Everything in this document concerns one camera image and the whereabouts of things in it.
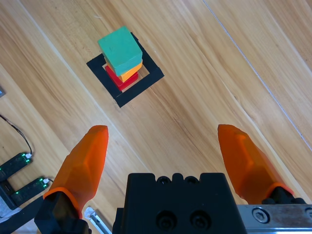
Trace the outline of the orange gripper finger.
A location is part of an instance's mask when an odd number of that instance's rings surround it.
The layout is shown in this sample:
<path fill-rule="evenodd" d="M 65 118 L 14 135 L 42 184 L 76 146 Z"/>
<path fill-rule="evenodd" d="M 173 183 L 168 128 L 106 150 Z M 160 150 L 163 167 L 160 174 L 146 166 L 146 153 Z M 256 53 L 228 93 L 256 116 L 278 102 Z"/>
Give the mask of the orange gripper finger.
<path fill-rule="evenodd" d="M 237 195 L 248 204 L 304 204 L 294 197 L 268 157 L 233 125 L 218 126 L 224 164 Z"/>
<path fill-rule="evenodd" d="M 42 234 L 92 232 L 82 210 L 97 193 L 108 140 L 107 126 L 93 126 L 65 158 L 34 218 Z"/>

